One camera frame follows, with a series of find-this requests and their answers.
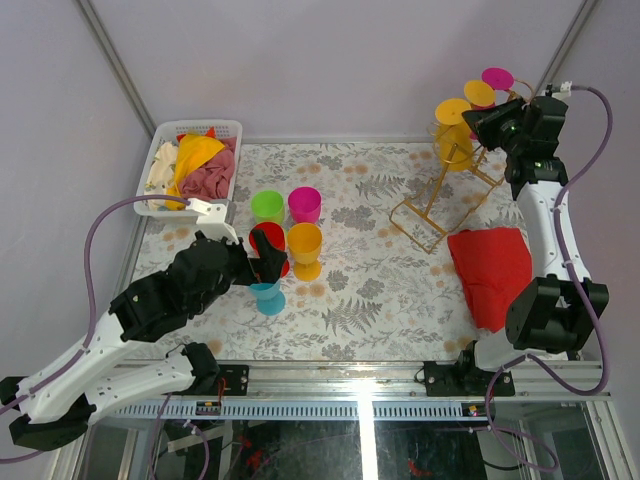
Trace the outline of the teal plastic wine glass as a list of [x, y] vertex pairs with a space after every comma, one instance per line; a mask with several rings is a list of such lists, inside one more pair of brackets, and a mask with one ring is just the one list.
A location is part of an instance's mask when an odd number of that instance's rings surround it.
[[286, 300], [280, 281], [250, 285], [249, 292], [256, 299], [257, 310], [264, 315], [278, 315], [285, 307]]

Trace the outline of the magenta plastic wine glass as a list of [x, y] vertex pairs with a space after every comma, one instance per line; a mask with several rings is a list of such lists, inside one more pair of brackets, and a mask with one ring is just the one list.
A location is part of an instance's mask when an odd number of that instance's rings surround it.
[[289, 194], [288, 207], [296, 223], [316, 223], [321, 214], [322, 196], [313, 187], [298, 187]]

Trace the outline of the green plastic wine glass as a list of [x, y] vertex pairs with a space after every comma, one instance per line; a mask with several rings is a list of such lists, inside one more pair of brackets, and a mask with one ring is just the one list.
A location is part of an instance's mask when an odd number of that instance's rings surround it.
[[250, 206], [256, 223], [272, 222], [281, 225], [284, 221], [284, 198], [277, 191], [264, 190], [256, 193]]

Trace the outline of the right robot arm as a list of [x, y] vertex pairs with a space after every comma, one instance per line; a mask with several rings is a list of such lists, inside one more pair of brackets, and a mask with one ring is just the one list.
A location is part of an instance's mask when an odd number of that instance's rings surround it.
[[567, 112], [564, 101], [543, 95], [462, 114], [483, 147], [506, 154], [505, 179], [525, 221], [533, 264], [532, 280], [508, 307], [504, 328], [460, 354], [451, 377], [467, 394], [495, 391], [497, 380], [526, 360], [580, 396], [602, 392], [609, 381], [606, 357], [596, 385], [580, 389], [538, 356], [577, 352], [591, 336], [606, 346], [600, 317], [609, 291], [592, 280], [579, 252], [569, 212], [577, 179], [556, 155]]

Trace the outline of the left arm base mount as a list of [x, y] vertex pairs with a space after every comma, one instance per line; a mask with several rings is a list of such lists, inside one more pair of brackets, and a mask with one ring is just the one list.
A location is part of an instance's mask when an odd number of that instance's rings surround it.
[[172, 394], [183, 396], [217, 395], [246, 396], [249, 385], [249, 366], [240, 364], [221, 365], [204, 343], [192, 342], [180, 345], [177, 356], [184, 357], [192, 382], [188, 387], [174, 390]]

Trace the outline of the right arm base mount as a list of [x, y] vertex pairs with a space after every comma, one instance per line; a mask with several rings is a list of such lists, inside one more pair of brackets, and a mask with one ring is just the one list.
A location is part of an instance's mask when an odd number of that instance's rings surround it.
[[428, 397], [484, 397], [487, 392], [491, 397], [515, 395], [510, 373], [501, 373], [493, 386], [489, 387], [494, 372], [482, 370], [476, 365], [475, 344], [476, 341], [469, 343], [454, 363], [423, 362], [423, 379], [415, 376], [414, 380], [425, 386]]

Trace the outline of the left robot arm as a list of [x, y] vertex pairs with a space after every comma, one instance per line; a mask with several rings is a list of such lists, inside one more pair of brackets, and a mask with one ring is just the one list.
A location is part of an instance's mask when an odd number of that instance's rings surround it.
[[220, 367], [203, 343], [191, 342], [165, 360], [115, 375], [112, 368], [135, 350], [160, 340], [202, 314], [231, 286], [279, 280], [287, 255], [264, 234], [258, 255], [242, 242], [197, 232], [163, 271], [131, 283], [98, 320], [89, 344], [78, 342], [30, 377], [1, 382], [1, 403], [19, 415], [9, 425], [14, 445], [52, 451], [83, 436], [113, 412], [162, 394], [215, 391]]

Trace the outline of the red plastic wine glass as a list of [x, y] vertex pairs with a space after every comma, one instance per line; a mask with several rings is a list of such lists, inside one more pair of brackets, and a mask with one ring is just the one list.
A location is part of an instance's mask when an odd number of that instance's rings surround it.
[[[266, 237], [266, 240], [269, 242], [269, 244], [274, 247], [275, 249], [278, 249], [282, 252], [285, 252], [286, 250], [286, 235], [285, 235], [285, 231], [282, 228], [281, 225], [279, 225], [278, 223], [274, 223], [274, 222], [261, 222], [258, 223], [257, 225], [255, 225], [250, 233], [249, 233], [249, 243], [251, 248], [253, 249], [254, 253], [256, 254], [255, 259], [263, 259], [263, 255], [260, 253], [259, 248], [258, 248], [258, 244], [256, 243], [256, 238], [255, 238], [255, 234], [258, 231], [262, 231], [264, 233], [264, 236]], [[256, 268], [256, 262], [254, 262], [253, 260], [251, 260], [252, 263], [252, 267], [254, 268], [254, 274], [255, 274], [255, 278], [256, 281], [254, 283], [264, 283], [265, 280], [262, 279], [261, 275], [260, 275], [260, 271], [259, 269], [257, 270]], [[279, 278], [282, 278], [284, 276], [286, 276], [289, 273], [290, 270], [290, 264], [288, 261], [288, 258], [285, 258], [285, 260], [282, 262], [282, 268], [281, 268], [281, 272], [279, 275]]]

